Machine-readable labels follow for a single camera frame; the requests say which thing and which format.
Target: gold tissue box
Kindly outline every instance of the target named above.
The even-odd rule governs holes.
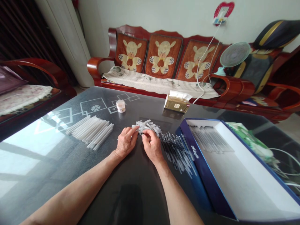
[[[178,97],[170,97],[167,95],[164,108],[174,110],[180,113],[186,113],[190,107],[190,102],[186,99]]]

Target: electric fan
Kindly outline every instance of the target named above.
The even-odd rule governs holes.
[[[225,67],[233,67],[242,63],[248,57],[250,52],[251,48],[247,42],[238,42],[230,45],[220,57],[220,63],[223,67],[219,67],[215,74],[225,76]]]

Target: newspaper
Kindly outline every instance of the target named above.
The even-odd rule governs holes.
[[[144,73],[138,73],[130,70],[114,66],[108,73],[103,74],[103,77],[117,84],[123,84],[128,87],[141,89],[158,94],[169,94],[170,90],[187,93],[198,98],[210,99],[218,97],[219,94],[213,89],[210,84],[200,82],[200,87],[197,82],[187,82],[175,79],[160,79],[149,76]]]

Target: wall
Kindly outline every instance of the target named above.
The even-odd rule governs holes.
[[[149,32],[177,31],[184,37],[213,36],[213,14],[222,0],[84,0],[79,11],[85,29],[91,56],[107,57],[109,53],[108,28],[124,24],[142,26]],[[270,23],[279,19],[300,19],[299,0],[238,0],[216,38],[225,44],[253,42]],[[291,52],[300,45],[300,36],[284,48]],[[100,66],[106,72],[111,64]]]

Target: red outlet decoration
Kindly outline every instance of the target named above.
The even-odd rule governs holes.
[[[222,2],[216,9],[215,14],[214,14],[214,18],[216,18],[219,15],[220,9],[222,7],[229,7],[227,13],[225,14],[224,17],[229,17],[229,15],[232,13],[232,10],[234,8],[234,2]]]

